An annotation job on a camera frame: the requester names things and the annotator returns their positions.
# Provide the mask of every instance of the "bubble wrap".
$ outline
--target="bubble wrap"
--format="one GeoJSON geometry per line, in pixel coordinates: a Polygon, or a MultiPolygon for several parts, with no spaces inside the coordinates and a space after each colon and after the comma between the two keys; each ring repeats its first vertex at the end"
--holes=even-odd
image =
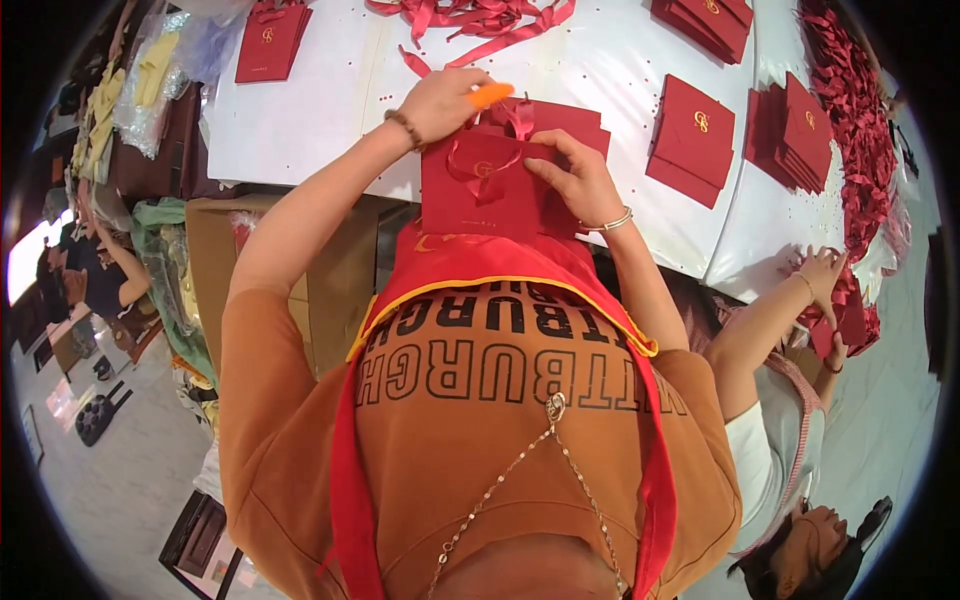
{"type": "Polygon", "coordinates": [[[123,143],[134,146],[150,160],[156,158],[156,153],[160,148],[167,105],[171,100],[179,98],[190,82],[183,70],[171,62],[154,104],[150,107],[139,107],[133,103],[133,93],[140,82],[139,64],[161,34],[180,31],[189,16],[188,12],[175,12],[163,16],[147,17],[153,20],[152,25],[148,24],[147,19],[144,19],[141,29],[147,26],[153,27],[154,31],[144,39],[137,49],[132,67],[124,81],[123,90],[120,92],[120,98],[117,99],[116,105],[113,107],[113,125],[120,130],[120,139],[123,140],[123,143]],[[159,19],[162,19],[162,24],[158,27],[159,19]]]}

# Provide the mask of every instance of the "woman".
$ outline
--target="woman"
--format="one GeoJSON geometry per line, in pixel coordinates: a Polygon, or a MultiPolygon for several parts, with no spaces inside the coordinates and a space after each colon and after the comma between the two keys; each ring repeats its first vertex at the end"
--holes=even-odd
{"type": "Polygon", "coordinates": [[[602,156],[564,132],[532,141],[570,173],[526,166],[604,230],[623,305],[584,244],[422,235],[417,219],[349,362],[311,376],[292,286],[363,190],[460,129],[467,95],[491,82],[431,73],[276,204],[237,260],[221,363],[228,530],[293,598],[673,598],[739,528],[707,362],[602,156]]]}
{"type": "Polygon", "coordinates": [[[733,546],[738,560],[728,574],[741,569],[755,600],[843,598],[863,558],[863,537],[873,532],[849,536],[846,520],[826,506],[811,509],[805,499],[848,347],[834,331],[812,390],[795,365],[771,353],[811,304],[836,328],[830,294],[846,259],[845,252],[821,248],[814,254],[809,247],[799,271],[733,313],[704,351],[743,497],[743,524],[733,546]]]}
{"type": "Polygon", "coordinates": [[[71,310],[83,302],[105,319],[124,314],[151,285],[150,274],[140,259],[121,246],[96,217],[87,221],[85,238],[44,249],[36,269],[37,278],[43,280],[50,279],[54,271],[59,272],[60,293],[71,310]]]}

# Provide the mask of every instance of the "brown cloth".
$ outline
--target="brown cloth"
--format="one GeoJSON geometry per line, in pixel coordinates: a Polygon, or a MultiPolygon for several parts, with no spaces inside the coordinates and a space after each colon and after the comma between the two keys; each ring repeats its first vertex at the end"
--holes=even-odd
{"type": "MultiPolygon", "coordinates": [[[[344,598],[335,560],[316,571],[333,541],[330,442],[347,365],[315,383],[287,300],[265,291],[228,305],[223,335],[220,453],[230,537],[291,597],[344,598]]],[[[633,583],[644,514],[636,410],[649,408],[623,344],[581,301],[517,282],[419,296],[371,335],[356,420],[389,598],[426,592],[442,544],[547,428],[542,403],[555,392],[569,406],[558,431],[633,583]]],[[[679,518],[648,597],[669,599],[725,556],[741,502],[706,361],[683,351],[651,360],[679,518]]],[[[580,538],[611,564],[599,521],[550,440],[500,484],[443,574],[488,543],[532,533],[580,538]]]]}

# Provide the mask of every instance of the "stack of red bags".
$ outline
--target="stack of red bags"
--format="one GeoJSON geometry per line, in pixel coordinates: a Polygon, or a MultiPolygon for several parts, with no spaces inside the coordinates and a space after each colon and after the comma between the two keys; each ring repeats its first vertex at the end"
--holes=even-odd
{"type": "Polygon", "coordinates": [[[481,112],[450,137],[428,146],[420,159],[423,232],[477,233],[529,243],[539,233],[574,239],[580,230],[556,190],[523,166],[543,158],[566,167],[557,151],[529,140],[564,129],[604,158],[610,132],[600,113],[519,98],[481,112]]]}
{"type": "Polygon", "coordinates": [[[827,114],[793,73],[786,74],[786,89],[750,90],[744,157],[784,187],[823,193],[832,138],[827,114]]]}
{"type": "Polygon", "coordinates": [[[743,0],[653,0],[650,13],[726,64],[739,64],[754,12],[743,0]]]}
{"type": "Polygon", "coordinates": [[[733,113],[673,75],[660,101],[646,173],[713,209],[733,161],[733,113]]]}
{"type": "MultiPolygon", "coordinates": [[[[880,322],[876,315],[876,306],[863,307],[860,283],[853,276],[850,265],[844,265],[837,283],[830,295],[833,314],[837,320],[837,331],[843,343],[850,347],[847,356],[856,356],[869,348],[880,337],[880,322]]],[[[822,310],[808,306],[797,322],[810,330],[810,342],[817,356],[823,360],[833,348],[833,328],[822,310]]]]}
{"type": "Polygon", "coordinates": [[[240,43],[236,84],[285,82],[290,77],[300,40],[313,9],[303,0],[257,2],[247,17],[240,43]]]}

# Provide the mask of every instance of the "dark shirt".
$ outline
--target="dark shirt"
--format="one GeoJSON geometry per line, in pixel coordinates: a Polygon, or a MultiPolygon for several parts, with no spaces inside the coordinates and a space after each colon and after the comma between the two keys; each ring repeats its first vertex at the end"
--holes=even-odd
{"type": "Polygon", "coordinates": [[[106,250],[97,250],[100,238],[81,238],[66,256],[66,268],[86,269],[84,303],[101,317],[116,317],[125,308],[120,303],[120,286],[127,281],[120,265],[106,250]]]}

